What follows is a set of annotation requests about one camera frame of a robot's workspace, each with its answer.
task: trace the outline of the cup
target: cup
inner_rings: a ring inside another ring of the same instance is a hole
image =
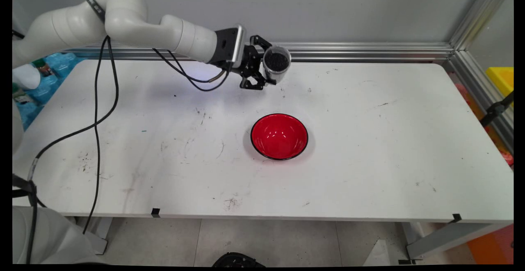
[[[290,68],[292,56],[287,49],[280,46],[272,46],[265,51],[262,59],[266,78],[280,82],[288,68]]]

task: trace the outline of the metal frame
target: metal frame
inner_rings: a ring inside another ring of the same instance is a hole
[[[453,49],[448,43],[274,43],[290,51],[293,61],[300,62],[445,62]],[[69,49],[75,55],[97,59],[101,43]],[[113,55],[120,60],[161,60],[150,48],[127,47],[115,43]],[[159,49],[171,59],[166,50]],[[176,54],[180,60],[190,60]],[[109,59],[107,51],[103,58]]]
[[[450,38],[454,50],[468,50],[480,29],[491,19],[504,0],[476,0]]]
[[[493,103],[504,98],[468,51],[455,51],[450,57],[450,61],[445,63],[443,67],[457,74],[459,80],[482,110],[487,110]],[[504,142],[510,154],[514,155],[514,108],[509,107],[492,122],[491,126]]]
[[[408,243],[406,250],[411,260],[423,259],[432,254],[444,252],[507,226],[507,224],[449,223],[443,228],[411,242],[419,234],[414,233],[413,225],[409,226],[408,224],[411,223],[403,223],[403,230]]]

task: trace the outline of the floor tile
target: floor tile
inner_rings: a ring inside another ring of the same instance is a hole
[[[267,267],[341,266],[335,222],[203,219],[195,266],[212,266],[227,252]]]
[[[193,266],[200,219],[114,218],[101,256],[112,265]]]
[[[336,222],[343,266],[362,266],[378,239],[386,240],[391,265],[406,260],[406,239],[400,223]]]

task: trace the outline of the tabletop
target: tabletop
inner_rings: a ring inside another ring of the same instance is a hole
[[[81,62],[60,86],[25,132],[13,173],[26,178],[42,147],[92,124],[96,65]],[[182,66],[197,78],[218,72]],[[514,173],[439,65],[293,62],[277,86],[244,90],[232,73],[212,92],[163,61],[119,60],[116,69],[119,102],[98,126],[95,216],[158,208],[160,217],[514,220]],[[99,76],[100,118],[115,94],[110,61]],[[251,145],[253,124],[274,113],[308,130],[294,159],[267,159]],[[96,168],[93,130],[60,142],[34,172],[39,198],[63,215],[88,215]]]

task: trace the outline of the black rim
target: black rim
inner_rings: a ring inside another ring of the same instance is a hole
[[[284,114],[284,113],[272,113],[272,114],[267,114],[261,118],[259,118],[259,120],[257,120],[253,126],[251,127],[251,132],[250,132],[250,141],[251,141],[251,145],[253,146],[253,148],[255,148],[255,151],[259,152],[260,155],[266,157],[266,158],[269,158],[269,159],[273,159],[273,160],[287,160],[287,159],[292,159],[294,157],[297,157],[299,155],[301,155],[301,153],[306,149],[306,146],[308,146],[308,142],[309,142],[309,139],[308,139],[308,129],[306,129],[306,127],[304,126],[304,124],[302,123],[302,121],[300,121],[299,119],[295,118],[301,125],[302,127],[304,127],[304,131],[306,132],[306,144],[304,145],[304,147],[302,148],[302,150],[297,153],[296,155],[292,156],[292,157],[288,157],[288,158],[274,158],[274,157],[269,157],[268,155],[265,155],[264,153],[260,152],[259,149],[257,149],[257,147],[255,147],[255,144],[253,143],[253,128],[255,127],[255,125],[257,124],[257,122],[259,122],[261,119],[267,117],[267,116],[270,116],[270,115],[276,115],[276,114],[282,114],[282,115],[286,115],[286,116],[290,116],[291,118],[295,118],[289,114]]]

